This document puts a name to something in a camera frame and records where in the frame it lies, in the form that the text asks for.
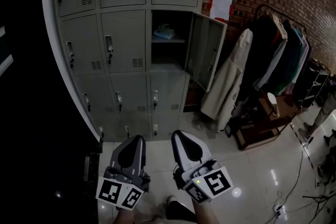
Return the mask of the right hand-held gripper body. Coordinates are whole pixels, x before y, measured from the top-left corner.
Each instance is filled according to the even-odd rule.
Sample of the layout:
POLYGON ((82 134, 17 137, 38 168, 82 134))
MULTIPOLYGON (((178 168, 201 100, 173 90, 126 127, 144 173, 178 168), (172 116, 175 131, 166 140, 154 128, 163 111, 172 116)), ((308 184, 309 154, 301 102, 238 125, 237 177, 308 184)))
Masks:
POLYGON ((195 202, 210 202, 233 189, 226 167, 212 157, 205 142, 181 130, 173 132, 171 142, 177 163, 173 178, 195 202))

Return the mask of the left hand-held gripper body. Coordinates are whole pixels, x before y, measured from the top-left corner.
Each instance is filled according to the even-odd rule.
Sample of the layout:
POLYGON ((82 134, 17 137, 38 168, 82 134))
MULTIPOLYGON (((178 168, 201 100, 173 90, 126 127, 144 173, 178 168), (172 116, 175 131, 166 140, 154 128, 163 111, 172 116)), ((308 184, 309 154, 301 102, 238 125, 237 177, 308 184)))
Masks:
POLYGON ((132 136, 112 153, 109 166, 99 177, 96 198, 118 208, 133 210, 144 193, 149 191, 150 176, 146 164, 145 139, 132 136))

